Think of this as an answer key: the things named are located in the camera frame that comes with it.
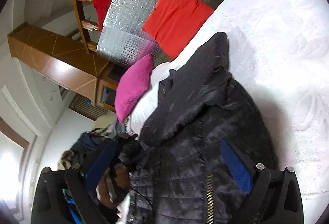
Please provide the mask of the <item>person's left hand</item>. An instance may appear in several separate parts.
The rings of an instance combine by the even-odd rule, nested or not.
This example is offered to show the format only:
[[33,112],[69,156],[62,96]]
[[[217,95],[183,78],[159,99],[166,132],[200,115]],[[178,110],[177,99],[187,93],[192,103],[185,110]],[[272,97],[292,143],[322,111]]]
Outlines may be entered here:
[[122,189],[126,195],[129,188],[130,177],[126,166],[118,167],[115,171],[115,177],[110,177],[110,168],[108,168],[97,185],[96,195],[102,205],[114,210],[124,199],[124,196],[119,197],[117,193],[119,189]]

